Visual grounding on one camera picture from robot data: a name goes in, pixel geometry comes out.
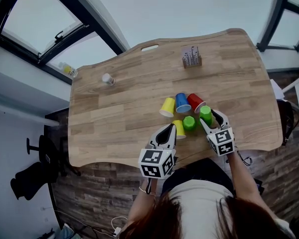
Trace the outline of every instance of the wooden floor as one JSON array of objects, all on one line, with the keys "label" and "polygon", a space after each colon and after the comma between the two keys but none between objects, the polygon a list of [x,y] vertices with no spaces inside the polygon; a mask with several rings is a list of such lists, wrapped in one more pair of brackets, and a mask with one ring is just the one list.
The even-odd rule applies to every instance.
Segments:
[{"label": "wooden floor", "polygon": [[[269,76],[283,88],[299,77],[299,71],[270,73]],[[286,97],[297,103],[294,91],[288,92]],[[57,147],[60,138],[67,136],[67,116],[68,111],[49,116],[50,119],[61,122],[61,126],[51,127],[46,132]],[[241,154],[253,159],[250,171],[254,178],[263,181],[263,198],[277,216],[288,222],[292,218],[299,218],[299,131],[291,136],[285,147],[269,152],[244,151]],[[224,162],[223,157],[215,157],[213,160],[230,175],[229,165]],[[113,231],[111,219],[128,215],[142,181],[140,172],[134,167],[112,163],[89,164],[79,170],[81,177],[67,170],[68,175],[58,177],[57,182],[52,185],[57,209],[90,226]],[[60,218],[77,230],[82,228],[82,224],[62,213]],[[122,227],[124,224],[124,219],[114,220],[115,227]],[[89,229],[80,234],[83,238],[95,238],[95,234]]]}]

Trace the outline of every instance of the bag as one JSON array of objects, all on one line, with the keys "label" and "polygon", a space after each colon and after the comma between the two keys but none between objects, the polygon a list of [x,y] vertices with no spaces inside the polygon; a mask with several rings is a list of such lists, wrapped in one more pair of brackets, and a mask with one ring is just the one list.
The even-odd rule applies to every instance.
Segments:
[{"label": "bag", "polygon": [[281,126],[283,130],[283,143],[282,146],[285,146],[289,136],[291,135],[294,128],[297,126],[299,120],[295,124],[294,119],[294,112],[298,113],[296,110],[293,109],[290,102],[286,100],[277,100],[279,113],[280,113],[280,120]]}]

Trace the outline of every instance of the white shirt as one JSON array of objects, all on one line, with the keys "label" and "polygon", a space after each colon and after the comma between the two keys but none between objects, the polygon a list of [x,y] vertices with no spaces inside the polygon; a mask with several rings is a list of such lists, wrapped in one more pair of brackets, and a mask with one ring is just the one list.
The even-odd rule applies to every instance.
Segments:
[{"label": "white shirt", "polygon": [[[233,195],[224,186],[209,181],[190,180],[174,187],[169,197],[178,197],[183,238],[216,239],[219,226],[217,204],[227,196]],[[280,219],[275,219],[275,222],[292,234],[288,222]]]}]

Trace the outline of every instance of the wooden table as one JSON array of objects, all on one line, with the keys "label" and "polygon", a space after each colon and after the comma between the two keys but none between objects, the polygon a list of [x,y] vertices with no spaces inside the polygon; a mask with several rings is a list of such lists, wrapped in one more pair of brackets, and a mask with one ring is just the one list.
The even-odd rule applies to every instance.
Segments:
[{"label": "wooden table", "polygon": [[[158,48],[141,51],[157,44]],[[181,48],[198,46],[201,67],[183,68]],[[102,82],[109,73],[114,86]],[[278,106],[268,74],[245,31],[141,43],[102,63],[83,66],[74,79],[69,110],[69,157],[73,166],[113,162],[138,166],[140,150],[166,118],[166,97],[196,93],[226,114],[239,150],[272,150],[282,143]],[[199,127],[177,141],[177,166],[215,155]]]}]

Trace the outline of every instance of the small bottle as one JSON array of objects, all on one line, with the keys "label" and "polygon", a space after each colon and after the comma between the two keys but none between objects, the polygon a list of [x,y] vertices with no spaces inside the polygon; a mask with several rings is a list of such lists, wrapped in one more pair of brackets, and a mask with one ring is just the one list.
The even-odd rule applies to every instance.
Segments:
[{"label": "small bottle", "polygon": [[59,68],[61,68],[61,71],[65,74],[70,75],[71,77],[75,77],[77,75],[77,70],[75,70],[73,67],[68,65],[67,63],[59,63]]},{"label": "small bottle", "polygon": [[116,82],[115,79],[113,77],[111,77],[111,75],[109,75],[108,73],[106,73],[102,76],[102,81],[111,86],[113,86]]}]

